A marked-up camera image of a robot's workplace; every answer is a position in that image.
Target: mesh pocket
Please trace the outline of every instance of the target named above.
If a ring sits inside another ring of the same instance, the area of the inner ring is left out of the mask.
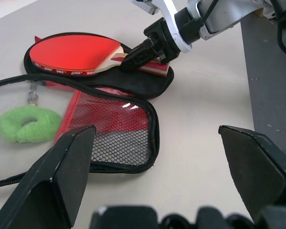
[[[57,138],[70,129],[92,124],[97,129],[92,165],[126,169],[144,165],[152,157],[149,118],[137,104],[75,91]]]

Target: table tennis paddle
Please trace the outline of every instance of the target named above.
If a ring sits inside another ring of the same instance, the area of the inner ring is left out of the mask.
[[[90,76],[119,66],[127,54],[117,41],[92,35],[64,35],[45,39],[30,50],[33,64],[48,72]],[[165,77],[168,64],[159,59],[148,62],[140,71]]]

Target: zipper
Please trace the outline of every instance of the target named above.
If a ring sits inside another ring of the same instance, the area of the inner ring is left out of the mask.
[[[110,93],[103,92],[103,91],[100,91],[100,90],[95,89],[95,88],[88,87],[88,86],[86,86],[82,83],[79,83],[73,79],[69,79],[69,78],[57,76],[57,75],[45,74],[45,73],[42,73],[42,74],[40,74],[40,73],[39,74],[36,74],[36,73],[25,74],[25,75],[20,75],[20,76],[15,76],[15,77],[7,78],[4,80],[0,80],[0,86],[4,86],[4,85],[10,84],[10,83],[19,83],[19,82],[23,82],[26,80],[29,80],[32,82],[52,81],[55,83],[60,83],[63,85],[70,86],[76,90],[82,91],[82,92],[84,92],[86,94],[90,94],[92,96],[96,96],[96,97],[100,97],[100,98],[107,98],[110,100],[119,100],[119,101],[124,101],[124,102],[128,102],[128,103],[130,102],[130,103],[139,105],[145,111],[148,111],[149,113],[151,113],[153,115],[152,119],[151,119],[152,121],[149,124],[149,128],[148,128],[148,136],[149,136],[148,140],[149,140],[149,147],[151,148],[151,152],[153,153],[153,151],[154,151],[154,154],[148,160],[148,162],[146,162],[142,165],[136,166],[134,168],[121,169],[121,170],[118,170],[118,169],[113,170],[113,169],[110,169],[109,167],[108,167],[108,170],[107,169],[104,169],[104,170],[96,169],[96,170],[94,170],[93,168],[90,168],[90,170],[89,170],[90,173],[138,173],[138,172],[144,172],[144,171],[148,170],[154,164],[156,158],[158,157],[159,148],[160,148],[159,120],[158,120],[158,116],[157,116],[155,108],[148,101],[133,98],[133,97],[110,94]],[[0,187],[5,186],[5,185],[19,183],[20,180],[22,179],[22,177],[24,176],[24,174],[25,173],[10,177],[10,178],[5,179],[5,180],[1,180],[0,181]]]

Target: metal clasp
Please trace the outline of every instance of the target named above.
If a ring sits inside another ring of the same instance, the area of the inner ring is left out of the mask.
[[[31,82],[28,96],[28,104],[32,106],[38,105],[38,95],[36,94],[37,84],[36,82]]]

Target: green fuzzy ring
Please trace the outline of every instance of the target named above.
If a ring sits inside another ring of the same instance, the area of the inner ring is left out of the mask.
[[[55,137],[60,123],[54,111],[27,105],[0,116],[0,135],[9,142],[43,142]]]

